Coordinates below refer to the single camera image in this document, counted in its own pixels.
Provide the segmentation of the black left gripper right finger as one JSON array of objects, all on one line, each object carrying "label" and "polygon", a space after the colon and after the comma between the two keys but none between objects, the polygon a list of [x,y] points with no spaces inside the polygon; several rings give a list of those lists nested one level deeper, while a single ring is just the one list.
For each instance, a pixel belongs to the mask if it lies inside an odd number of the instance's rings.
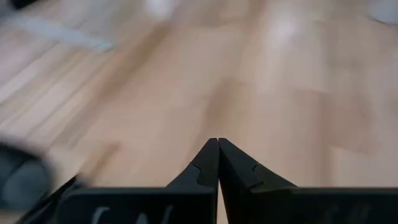
[{"label": "black left gripper right finger", "polygon": [[229,140],[219,145],[229,223],[397,224],[396,188],[299,187]]}]

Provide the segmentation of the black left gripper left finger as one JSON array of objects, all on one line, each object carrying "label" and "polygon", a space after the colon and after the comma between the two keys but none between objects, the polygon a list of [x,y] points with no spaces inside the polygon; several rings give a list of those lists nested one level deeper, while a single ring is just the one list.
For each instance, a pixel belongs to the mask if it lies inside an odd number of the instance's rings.
[{"label": "black left gripper left finger", "polygon": [[220,146],[210,138],[165,187],[88,187],[73,177],[21,224],[216,223]]}]

